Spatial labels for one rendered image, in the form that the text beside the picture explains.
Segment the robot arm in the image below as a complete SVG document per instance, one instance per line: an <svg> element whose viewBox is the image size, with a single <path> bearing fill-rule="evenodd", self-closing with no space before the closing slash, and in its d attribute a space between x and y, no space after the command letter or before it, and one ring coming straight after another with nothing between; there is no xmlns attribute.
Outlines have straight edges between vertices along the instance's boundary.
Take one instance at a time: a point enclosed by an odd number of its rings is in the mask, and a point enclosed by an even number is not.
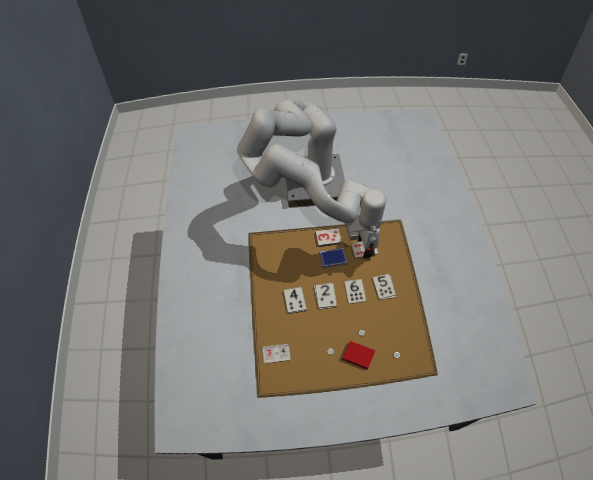
<svg viewBox="0 0 593 480"><path fill-rule="evenodd" d="M280 144L270 146L263 154L272 136L300 137L309 133L308 159ZM284 177L303 187L321 212L344 222L352 241L358 239L358 231L377 232L386 197L380 190L352 180L341 185L338 202L328 195L324 185L335 177L332 168L335 133L334 121L316 103L288 99L277 104L274 110L258 108L254 111L237 153L260 184L273 187Z"/></svg>

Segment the red flat square block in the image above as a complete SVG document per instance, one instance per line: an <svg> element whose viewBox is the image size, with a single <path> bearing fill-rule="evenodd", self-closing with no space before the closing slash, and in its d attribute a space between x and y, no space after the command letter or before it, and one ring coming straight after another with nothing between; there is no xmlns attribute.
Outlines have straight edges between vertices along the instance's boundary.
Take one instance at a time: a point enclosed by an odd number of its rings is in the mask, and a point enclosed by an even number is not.
<svg viewBox="0 0 593 480"><path fill-rule="evenodd" d="M375 350L350 341L342 360L368 370Z"/></svg>

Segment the brown flat mat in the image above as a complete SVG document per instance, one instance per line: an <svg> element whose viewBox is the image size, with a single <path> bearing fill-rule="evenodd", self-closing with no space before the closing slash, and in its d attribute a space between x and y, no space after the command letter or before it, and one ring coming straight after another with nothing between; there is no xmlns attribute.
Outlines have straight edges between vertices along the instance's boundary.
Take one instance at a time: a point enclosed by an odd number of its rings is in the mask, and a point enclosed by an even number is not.
<svg viewBox="0 0 593 480"><path fill-rule="evenodd" d="M252 235L261 394L434 372L399 222L381 224L378 254L368 259L354 258L351 243L358 240L350 241L346 227L339 227L342 244L318 247L316 231L328 229ZM319 252L337 248L344 248L347 265L323 269ZM396 298L379 300L373 277L385 274ZM348 304L344 281L357 279L366 302ZM314 285L325 283L334 284L337 307L319 310ZM307 311L289 314L283 290L297 287ZM376 350L368 370L342 360L350 341ZM291 360L264 364L262 347L288 343Z"/></svg>

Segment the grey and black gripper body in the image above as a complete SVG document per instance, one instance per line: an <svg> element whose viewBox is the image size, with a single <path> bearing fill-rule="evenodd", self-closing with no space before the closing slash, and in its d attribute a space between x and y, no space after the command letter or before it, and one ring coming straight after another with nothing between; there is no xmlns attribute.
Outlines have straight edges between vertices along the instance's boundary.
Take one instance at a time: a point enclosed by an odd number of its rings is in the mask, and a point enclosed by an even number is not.
<svg viewBox="0 0 593 480"><path fill-rule="evenodd" d="M380 228L380 227L379 227ZM379 244L379 237L380 237L380 229L377 229L377 232L373 232L370 230L362 230L359 231L364 248L367 250L367 248L370 247L371 243L374 243L374 247L377 248L378 244Z"/></svg>

